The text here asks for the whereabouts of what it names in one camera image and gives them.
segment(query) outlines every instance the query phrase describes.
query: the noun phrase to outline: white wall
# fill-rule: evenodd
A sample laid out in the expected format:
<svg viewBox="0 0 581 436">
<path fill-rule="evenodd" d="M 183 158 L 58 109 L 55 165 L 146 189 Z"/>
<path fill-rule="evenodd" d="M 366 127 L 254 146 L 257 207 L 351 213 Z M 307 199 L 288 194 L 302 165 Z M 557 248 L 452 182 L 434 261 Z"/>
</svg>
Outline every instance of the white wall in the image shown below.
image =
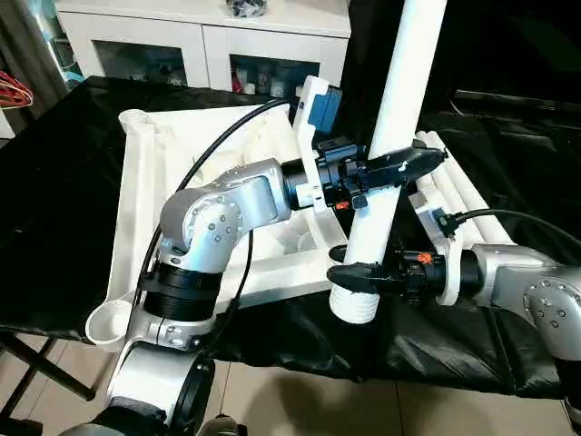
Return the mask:
<svg viewBox="0 0 581 436">
<path fill-rule="evenodd" d="M 6 121 L 4 112 L 0 110 L 0 139 L 9 139 L 14 137 L 15 133 L 12 131 L 8 121 Z"/>
</svg>

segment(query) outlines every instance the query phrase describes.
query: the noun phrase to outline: metal chair leg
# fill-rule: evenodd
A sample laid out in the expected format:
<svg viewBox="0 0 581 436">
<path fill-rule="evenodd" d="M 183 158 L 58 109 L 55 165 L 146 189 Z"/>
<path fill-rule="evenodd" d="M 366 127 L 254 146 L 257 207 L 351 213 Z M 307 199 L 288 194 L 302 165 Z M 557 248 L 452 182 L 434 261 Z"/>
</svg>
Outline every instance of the metal chair leg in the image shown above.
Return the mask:
<svg viewBox="0 0 581 436">
<path fill-rule="evenodd" d="M 0 348 L 4 348 L 8 352 L 11 352 L 15 357 L 30 365 L 31 369 L 40 371 L 85 400 L 90 401 L 94 398 L 95 391 L 93 389 L 88 388 L 80 381 L 76 380 L 75 377 L 60 369 L 43 355 L 20 341 L 12 333 L 0 333 Z"/>
</svg>

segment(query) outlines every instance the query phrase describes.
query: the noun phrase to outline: bottle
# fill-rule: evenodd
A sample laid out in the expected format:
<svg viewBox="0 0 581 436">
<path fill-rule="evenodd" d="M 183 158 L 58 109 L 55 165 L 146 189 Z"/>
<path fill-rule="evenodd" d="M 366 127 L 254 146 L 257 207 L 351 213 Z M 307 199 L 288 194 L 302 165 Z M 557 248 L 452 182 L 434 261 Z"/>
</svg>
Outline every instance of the bottle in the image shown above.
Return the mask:
<svg viewBox="0 0 581 436">
<path fill-rule="evenodd" d="M 258 67 L 258 83 L 256 84 L 258 94 L 268 94 L 271 90 L 271 66 L 267 64 Z"/>
</svg>

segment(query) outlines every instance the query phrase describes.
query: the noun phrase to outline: white cabinet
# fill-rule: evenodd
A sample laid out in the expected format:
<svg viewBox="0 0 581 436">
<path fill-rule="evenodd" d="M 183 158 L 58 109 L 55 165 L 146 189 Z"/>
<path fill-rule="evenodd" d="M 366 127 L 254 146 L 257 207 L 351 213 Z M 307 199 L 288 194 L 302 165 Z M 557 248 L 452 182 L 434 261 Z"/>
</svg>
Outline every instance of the white cabinet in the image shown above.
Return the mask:
<svg viewBox="0 0 581 436">
<path fill-rule="evenodd" d="M 225 0 L 57 0 L 56 8 L 85 76 L 229 91 L 236 74 L 261 84 L 267 75 L 290 94 L 308 74 L 339 85 L 350 38 L 347 0 L 268 0 L 252 19 L 233 17 Z"/>
<path fill-rule="evenodd" d="M 59 19 L 85 77 L 209 85 L 201 25 L 78 13 Z"/>
</svg>

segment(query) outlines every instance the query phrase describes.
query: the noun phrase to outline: white bracket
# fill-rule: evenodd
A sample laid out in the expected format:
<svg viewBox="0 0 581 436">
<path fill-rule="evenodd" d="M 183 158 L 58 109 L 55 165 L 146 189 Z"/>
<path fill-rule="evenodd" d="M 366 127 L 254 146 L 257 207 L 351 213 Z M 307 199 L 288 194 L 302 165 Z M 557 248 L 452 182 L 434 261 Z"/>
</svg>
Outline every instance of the white bracket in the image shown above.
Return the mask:
<svg viewBox="0 0 581 436">
<path fill-rule="evenodd" d="M 297 186 L 297 199 L 300 207 L 313 206 L 316 213 L 327 209 L 325 197 L 320 185 L 319 170 L 315 159 L 319 156 L 312 149 L 312 138 L 315 134 L 315 126 L 309 124 L 310 112 L 317 95 L 325 95 L 329 91 L 329 82 L 319 77 L 310 75 L 307 77 L 302 93 L 300 94 L 299 108 L 294 118 L 292 128 L 297 134 L 300 158 L 307 175 L 307 182 Z"/>
</svg>

